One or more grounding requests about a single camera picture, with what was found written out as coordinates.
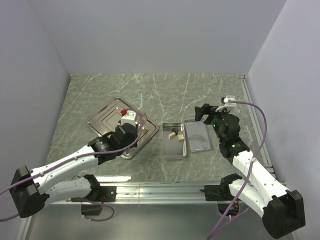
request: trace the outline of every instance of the small metal tray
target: small metal tray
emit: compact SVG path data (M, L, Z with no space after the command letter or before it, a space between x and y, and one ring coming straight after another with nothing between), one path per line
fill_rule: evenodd
M89 119L89 128L99 137L108 132L114 132L115 126L122 117L121 110L127 108L132 108L141 113L130 103L126 102L120 97L116 97ZM159 131L159 126L150 118L146 119L143 127L144 129L142 135L137 143L138 146L125 151L121 155L123 159L132 159L140 151L140 149L142 149L144 145L146 145L146 143Z
M208 129L203 121L185 120L184 127L191 152L199 153L212 149Z
M184 140L179 141L178 136L169 139L172 128L178 128L178 135L183 135ZM162 124L162 155L165 160L185 159L187 156L187 144L185 126L182 122L163 123Z

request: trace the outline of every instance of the small wooden block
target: small wooden block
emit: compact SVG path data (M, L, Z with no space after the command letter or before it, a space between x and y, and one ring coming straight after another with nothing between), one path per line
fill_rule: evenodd
M173 139L176 136L176 134L174 132L169 134L169 139Z
M178 135L178 139L179 139L179 142L181 142L181 141L185 140L185 137L182 134L180 134L180 135Z

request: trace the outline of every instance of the white wall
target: white wall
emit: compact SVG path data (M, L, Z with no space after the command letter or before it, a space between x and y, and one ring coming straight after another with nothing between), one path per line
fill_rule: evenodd
M319 23L319 0L287 0L248 74L277 176L303 195L306 240L320 236Z
M247 73L286 0L29 0L71 74Z
M42 165L69 75L27 0L0 0L0 190L17 168ZM0 218L17 213L10 194ZM0 222L0 239L15 239L20 219Z

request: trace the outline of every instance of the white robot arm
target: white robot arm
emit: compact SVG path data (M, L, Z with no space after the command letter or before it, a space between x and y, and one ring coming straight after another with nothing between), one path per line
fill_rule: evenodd
M290 191L279 183L253 158L254 154L239 137L239 118L228 111L236 106L235 97L223 97L221 102L224 104L221 107L209 104L196 106L195 120L200 121L203 115L208 115L204 123L212 125L222 156L243 175L248 175L252 163L250 184L245 185L238 198L262 218L265 229L275 239L303 227L306 224L303 197L297 190ZM218 200L232 200L244 183L242 177L234 173L222 178L220 186L206 185L201 191L211 194L211 201L215 201L215 196Z
M94 175L87 174L72 181L63 180L82 170L115 159L125 151L123 149L127 146L137 146L138 116L131 110L123 113L121 122L114 132L96 137L88 145L69 156L32 170L28 170L26 166L16 170L12 185L33 177L9 190L21 218L32 216L43 207L60 200L101 199L103 189Z

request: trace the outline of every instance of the marble tabletop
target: marble tabletop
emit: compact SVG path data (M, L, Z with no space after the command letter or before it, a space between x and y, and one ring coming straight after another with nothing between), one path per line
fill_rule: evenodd
M245 101L241 80L236 74L87 74L73 75L56 126L46 163L59 160L96 137L88 120L115 97L121 97L157 124L194 119L195 106L220 105L221 97L234 95ZM240 118L240 136L254 151L258 148L248 106L232 110ZM132 159L120 156L77 175L94 174L100 182L219 181L237 173L224 159L213 128L207 126L213 149L191 152L183 160L164 160L162 130ZM263 163L262 156L257 159Z

